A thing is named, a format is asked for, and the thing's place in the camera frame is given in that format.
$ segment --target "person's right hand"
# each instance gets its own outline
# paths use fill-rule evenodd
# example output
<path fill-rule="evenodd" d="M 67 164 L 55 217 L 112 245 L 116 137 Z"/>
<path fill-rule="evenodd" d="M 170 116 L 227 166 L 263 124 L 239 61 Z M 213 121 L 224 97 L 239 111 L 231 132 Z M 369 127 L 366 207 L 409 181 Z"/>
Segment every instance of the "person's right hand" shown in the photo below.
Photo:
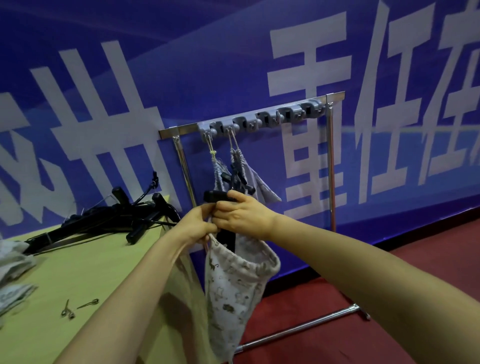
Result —
<path fill-rule="evenodd" d="M 230 190 L 228 197 L 238 201 L 218 201 L 212 222 L 220 229 L 248 235 L 259 240 L 271 240 L 277 213 L 251 196 Z"/>

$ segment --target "hand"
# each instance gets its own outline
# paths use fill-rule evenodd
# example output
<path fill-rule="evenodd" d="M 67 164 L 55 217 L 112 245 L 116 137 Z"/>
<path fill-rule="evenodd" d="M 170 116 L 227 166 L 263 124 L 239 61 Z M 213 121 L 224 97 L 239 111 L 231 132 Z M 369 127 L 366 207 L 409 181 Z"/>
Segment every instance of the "hand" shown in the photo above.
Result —
<path fill-rule="evenodd" d="M 212 213 L 214 207 L 215 204 L 203 204 L 194 207 L 168 233 L 177 235 L 177 239 L 185 247 L 190 247 L 197 242 L 206 243 L 208 234 L 218 232 L 215 224 L 205 222 L 205 219 Z"/>
<path fill-rule="evenodd" d="M 228 197 L 238 201 L 218 201 L 212 222 L 225 229 L 252 236 L 259 240 L 270 240 L 277 213 L 273 212 L 251 196 L 230 190 Z"/>

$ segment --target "metal bar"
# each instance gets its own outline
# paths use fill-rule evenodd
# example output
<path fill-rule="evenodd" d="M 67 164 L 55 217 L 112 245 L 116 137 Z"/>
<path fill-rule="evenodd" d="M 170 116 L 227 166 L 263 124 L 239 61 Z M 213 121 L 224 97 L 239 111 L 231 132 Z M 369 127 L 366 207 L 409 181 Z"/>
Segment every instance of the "metal bar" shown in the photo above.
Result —
<path fill-rule="evenodd" d="M 334 94 L 326 95 L 325 116 L 327 121 L 327 159 L 328 159 L 328 201 L 330 204 L 330 230 L 336 232 L 335 218 L 335 160 L 333 149 L 333 97 Z"/>
<path fill-rule="evenodd" d="M 185 184 L 187 185 L 188 194 L 190 195 L 193 207 L 196 207 L 197 201 L 195 200 L 195 191 L 193 190 L 192 179 L 190 178 L 190 172 L 187 164 L 187 158 L 185 157 L 185 152 L 183 151 L 183 145 L 181 144 L 180 136 L 177 133 L 177 135 L 174 135 L 172 139 L 173 144 L 175 144 L 177 154 L 179 155 L 181 170 L 183 172 Z"/>
<path fill-rule="evenodd" d="M 264 345 L 264 344 L 266 344 L 268 342 L 271 342 L 271 341 L 274 341 L 274 340 L 284 338 L 285 336 L 296 334 L 297 332 L 308 330 L 309 328 L 324 324 L 325 322 L 329 322 L 329 321 L 335 320 L 335 319 L 343 317 L 343 316 L 351 315 L 351 314 L 353 314 L 355 312 L 358 312 L 358 311 L 362 312 L 360 307 L 357 304 L 354 303 L 350 307 L 344 308 L 343 310 L 340 310 L 340 311 L 333 312 L 333 313 L 331 313 L 329 315 L 326 315 L 326 316 L 322 316 L 322 317 L 320 317 L 316 320 L 305 322 L 304 324 L 301 324 L 301 325 L 298 325 L 298 326 L 295 326 L 295 327 L 292 327 L 292 328 L 288 328 L 288 329 L 280 331 L 280 332 L 276 332 L 275 334 L 265 336 L 263 338 L 255 340 L 255 341 L 247 342 L 246 344 L 243 344 L 243 345 L 239 345 L 235 350 L 235 354 L 238 354 L 240 352 L 244 352 L 244 351 L 249 350 L 249 349 L 256 348 L 257 346 Z"/>
<path fill-rule="evenodd" d="M 258 112 L 261 112 L 261 111 L 266 111 L 266 110 L 271 110 L 272 108 L 283 108 L 283 107 L 287 107 L 287 106 L 290 106 L 290 105 L 297 105 L 297 104 L 300 104 L 304 101 L 308 101 L 308 100 L 317 100 L 317 101 L 320 101 L 322 104 L 326 104 L 327 102 L 338 102 L 338 101 L 341 101 L 343 99 L 345 99 L 345 92 L 342 91 L 342 92 L 336 92 L 334 94 L 328 94 L 328 95 L 323 95 L 323 96 L 318 96 L 318 97 L 312 97 L 312 98 L 308 98 L 308 99 L 305 99 L 305 100 L 301 100 L 301 101 L 296 101 L 296 102 L 289 102 L 287 104 L 282 104 L 282 105 L 277 105 L 277 106 L 271 106 L 271 107 L 268 107 L 268 108 L 263 108 L 263 109 L 258 109 L 258 110 L 253 110 L 253 111 L 248 111 L 248 112 L 243 112 L 243 113 L 240 113 L 240 114 L 235 114 L 235 115 L 229 115 L 229 116 L 224 116 L 224 117 L 221 117 L 221 118 L 215 118 L 215 119 L 211 119 L 211 120 L 206 120 L 206 121 L 218 121 L 220 119 L 233 119 L 237 116 L 242 116 L 244 114 L 251 114 L 251 113 L 258 113 Z M 181 126 L 174 126 L 174 127 L 171 127 L 171 128 L 167 128 L 167 129 L 163 129 L 163 130 L 160 130 L 159 133 L 160 133 L 160 139 L 168 139 L 168 138 L 173 138 L 174 136 L 180 136 L 180 135 L 185 135 L 185 134 L 190 134 L 190 133 L 196 133 L 198 132 L 198 123 L 194 122 L 192 124 L 186 124 L 186 125 L 181 125 Z"/>

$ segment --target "yellow table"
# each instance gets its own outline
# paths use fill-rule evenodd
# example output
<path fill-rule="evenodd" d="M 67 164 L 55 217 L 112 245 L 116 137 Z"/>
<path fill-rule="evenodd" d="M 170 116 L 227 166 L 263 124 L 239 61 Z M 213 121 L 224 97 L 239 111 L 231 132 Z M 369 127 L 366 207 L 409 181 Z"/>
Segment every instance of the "yellow table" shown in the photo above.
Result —
<path fill-rule="evenodd" d="M 38 288 L 3 316 L 0 363 L 52 363 L 163 232 L 163 227 L 149 229 L 132 246 L 127 245 L 124 233 L 106 234 L 38 255 L 37 266 L 15 282 Z M 100 300 L 98 305 L 76 310 L 95 298 Z M 69 307 L 75 308 L 73 320 L 60 317 L 67 299 Z M 137 362 L 146 364 L 217 363 L 208 343 L 204 293 L 188 255 L 177 260 L 170 274 L 140 358 Z"/>

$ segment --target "red carpet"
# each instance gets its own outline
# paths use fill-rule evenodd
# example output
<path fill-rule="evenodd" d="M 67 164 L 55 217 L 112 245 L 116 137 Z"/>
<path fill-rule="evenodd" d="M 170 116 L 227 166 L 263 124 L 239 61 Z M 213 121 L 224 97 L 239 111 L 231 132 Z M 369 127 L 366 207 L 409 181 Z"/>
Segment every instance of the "red carpet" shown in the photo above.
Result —
<path fill-rule="evenodd" d="M 393 253 L 480 300 L 480 220 L 408 244 Z M 318 278 L 263 299 L 248 322 L 242 343 L 348 307 L 349 302 Z M 375 322 L 359 314 L 238 354 L 235 364 L 413 363 Z"/>

